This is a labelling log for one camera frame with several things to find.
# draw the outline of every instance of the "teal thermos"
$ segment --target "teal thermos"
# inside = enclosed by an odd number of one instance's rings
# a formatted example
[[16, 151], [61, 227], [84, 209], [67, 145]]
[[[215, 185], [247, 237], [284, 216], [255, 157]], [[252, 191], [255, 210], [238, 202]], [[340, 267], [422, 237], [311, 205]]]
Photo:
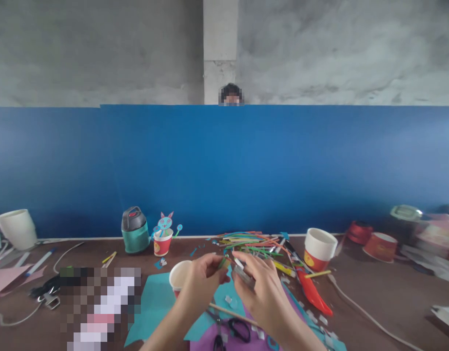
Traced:
[[141, 213], [140, 207], [130, 207], [123, 213], [122, 235], [125, 242], [125, 251], [128, 254], [141, 252], [150, 244], [148, 224], [145, 215]]

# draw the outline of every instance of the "black hair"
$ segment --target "black hair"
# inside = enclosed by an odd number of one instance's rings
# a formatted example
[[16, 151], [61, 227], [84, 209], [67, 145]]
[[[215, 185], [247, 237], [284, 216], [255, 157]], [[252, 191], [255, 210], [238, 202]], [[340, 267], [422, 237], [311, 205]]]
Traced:
[[229, 95], [234, 95], [234, 96], [239, 97], [240, 104], [241, 105], [244, 104], [244, 96], [242, 94], [242, 90], [237, 85], [235, 85], [233, 83], [229, 83], [228, 85], [221, 88], [221, 95], [219, 97], [219, 102], [224, 103], [224, 101], [226, 100], [226, 98]]

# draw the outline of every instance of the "person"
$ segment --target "person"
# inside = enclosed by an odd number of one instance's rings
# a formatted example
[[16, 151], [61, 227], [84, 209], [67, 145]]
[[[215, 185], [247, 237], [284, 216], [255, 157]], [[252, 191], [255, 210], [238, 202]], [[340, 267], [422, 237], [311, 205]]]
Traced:
[[[255, 279], [254, 291], [233, 273], [237, 294], [258, 325], [286, 351], [326, 351], [299, 318], [284, 293], [271, 260], [233, 251]], [[191, 270], [169, 313], [140, 351], [175, 350], [193, 323], [205, 312], [220, 284], [230, 282], [227, 269], [218, 269], [223, 256], [206, 254], [192, 262]]]
[[243, 106], [244, 96], [242, 90], [235, 84], [229, 83], [222, 87], [219, 93], [219, 105], [221, 106]]

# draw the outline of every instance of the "white cup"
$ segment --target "white cup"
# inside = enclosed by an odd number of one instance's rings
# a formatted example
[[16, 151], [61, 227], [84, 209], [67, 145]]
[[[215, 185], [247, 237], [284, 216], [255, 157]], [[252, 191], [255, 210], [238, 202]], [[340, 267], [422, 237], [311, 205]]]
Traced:
[[191, 264], [192, 261], [181, 261], [177, 263], [169, 273], [169, 284], [171, 285], [176, 298], [179, 296], [179, 293], [184, 286]]
[[16, 210], [0, 215], [0, 229], [17, 250], [33, 247], [38, 237], [28, 210]]
[[314, 271], [323, 271], [335, 255], [338, 240], [330, 233], [309, 228], [305, 241], [304, 261]]

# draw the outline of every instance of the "teal felt sheet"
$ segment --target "teal felt sheet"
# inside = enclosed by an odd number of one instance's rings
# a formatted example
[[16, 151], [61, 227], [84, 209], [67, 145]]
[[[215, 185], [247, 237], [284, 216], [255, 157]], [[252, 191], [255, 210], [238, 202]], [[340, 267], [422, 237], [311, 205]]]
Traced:
[[[228, 276], [231, 276], [231, 267], [228, 268]], [[237, 301], [237, 307], [231, 309], [229, 304], [224, 300], [226, 296]], [[226, 283], [219, 286], [215, 293], [215, 300], [218, 306], [232, 310], [242, 316], [245, 316], [244, 306], [234, 288], [234, 283]], [[140, 313], [135, 315], [135, 322], [125, 341], [125, 346], [137, 340], [148, 339], [161, 320], [166, 316], [167, 312], [172, 308], [176, 298], [169, 285], [169, 273], [150, 275], [146, 280], [143, 294], [141, 295]], [[221, 318], [229, 318], [223, 312], [220, 312]], [[207, 313], [204, 313], [190, 328], [184, 340], [198, 341], [203, 333], [213, 324], [213, 320]]]

